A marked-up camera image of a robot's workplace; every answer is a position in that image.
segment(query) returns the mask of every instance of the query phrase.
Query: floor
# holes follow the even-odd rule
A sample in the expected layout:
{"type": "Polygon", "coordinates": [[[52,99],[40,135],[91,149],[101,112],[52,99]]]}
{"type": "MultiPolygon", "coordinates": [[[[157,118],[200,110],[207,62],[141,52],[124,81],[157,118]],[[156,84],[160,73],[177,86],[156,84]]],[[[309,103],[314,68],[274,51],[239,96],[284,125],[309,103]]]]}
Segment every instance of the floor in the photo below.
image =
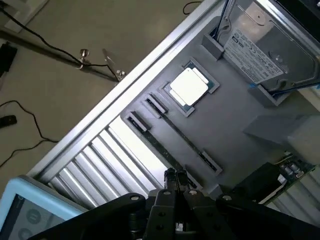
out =
{"type": "MultiPolygon", "coordinates": [[[[131,70],[186,16],[189,0],[49,0],[28,24],[52,45],[75,56],[89,49],[89,60],[103,64],[101,49],[113,52],[131,70]]],[[[36,39],[27,32],[22,35],[36,39]]],[[[19,48],[10,72],[3,78],[0,104],[19,101],[36,115],[45,137],[60,140],[108,92],[114,83],[19,48]]],[[[33,118],[11,103],[0,117],[16,115],[18,123],[0,130],[0,163],[13,150],[40,141],[33,118]]],[[[19,152],[0,169],[0,193],[9,179],[26,174],[52,147],[45,142],[19,152]]]]}

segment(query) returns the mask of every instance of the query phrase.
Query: hard drive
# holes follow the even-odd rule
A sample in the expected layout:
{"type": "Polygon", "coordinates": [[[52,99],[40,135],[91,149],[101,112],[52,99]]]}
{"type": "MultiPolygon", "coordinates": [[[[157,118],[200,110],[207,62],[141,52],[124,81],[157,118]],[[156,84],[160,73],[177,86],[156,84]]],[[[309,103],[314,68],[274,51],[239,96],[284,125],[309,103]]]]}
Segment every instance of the hard drive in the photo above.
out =
{"type": "Polygon", "coordinates": [[[248,83],[269,92],[320,82],[319,43],[276,2],[230,0],[216,39],[248,83]]]}

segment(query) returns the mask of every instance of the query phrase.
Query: black device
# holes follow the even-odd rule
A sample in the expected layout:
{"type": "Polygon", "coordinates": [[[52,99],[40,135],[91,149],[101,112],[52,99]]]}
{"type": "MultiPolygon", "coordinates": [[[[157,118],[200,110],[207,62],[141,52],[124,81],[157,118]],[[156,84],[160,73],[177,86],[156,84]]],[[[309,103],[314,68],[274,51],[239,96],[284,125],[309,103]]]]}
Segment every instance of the black device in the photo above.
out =
{"type": "Polygon", "coordinates": [[[0,129],[14,125],[16,123],[17,123],[17,118],[15,115],[0,117],[0,129]]]}
{"type": "Polygon", "coordinates": [[[232,193],[216,201],[190,189],[185,170],[169,168],[165,189],[128,193],[30,240],[317,239],[320,229],[232,193]]]}

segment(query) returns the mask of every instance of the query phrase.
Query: metal rail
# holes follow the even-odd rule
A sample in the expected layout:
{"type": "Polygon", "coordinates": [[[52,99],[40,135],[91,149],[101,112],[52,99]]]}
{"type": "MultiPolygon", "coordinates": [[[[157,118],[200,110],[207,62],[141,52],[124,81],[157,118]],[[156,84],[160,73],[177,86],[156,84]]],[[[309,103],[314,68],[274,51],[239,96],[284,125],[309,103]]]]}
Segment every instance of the metal rail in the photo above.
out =
{"type": "MultiPolygon", "coordinates": [[[[41,45],[35,41],[21,37],[20,35],[18,35],[14,31],[5,29],[4,27],[0,28],[0,38],[4,39],[6,41],[9,41],[10,43],[14,43],[14,44],[17,44],[21,47],[29,49],[35,53],[38,53],[38,54],[44,55],[48,58],[54,59],[58,62],[67,64],[71,67],[74,67],[77,69],[81,67],[78,62],[71,59],[69,56],[62,55],[58,51],[53,50],[45,45],[41,45]]],[[[119,82],[113,75],[106,73],[106,72],[103,72],[103,71],[100,71],[100,70],[93,68],[91,66],[83,65],[83,67],[81,67],[81,69],[79,69],[79,70],[84,73],[93,74],[98,77],[108,79],[108,80],[115,82],[115,83],[119,82]]]]}

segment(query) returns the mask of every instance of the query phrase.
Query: hard drive label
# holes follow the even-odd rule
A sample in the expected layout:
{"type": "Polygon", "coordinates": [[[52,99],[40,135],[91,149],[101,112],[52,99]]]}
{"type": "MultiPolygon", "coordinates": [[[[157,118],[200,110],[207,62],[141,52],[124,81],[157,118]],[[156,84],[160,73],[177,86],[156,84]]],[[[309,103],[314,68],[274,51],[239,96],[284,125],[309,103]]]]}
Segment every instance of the hard drive label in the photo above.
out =
{"type": "Polygon", "coordinates": [[[224,45],[224,50],[224,54],[255,84],[284,74],[284,72],[238,28],[235,28],[230,35],[230,38],[224,45]]]}

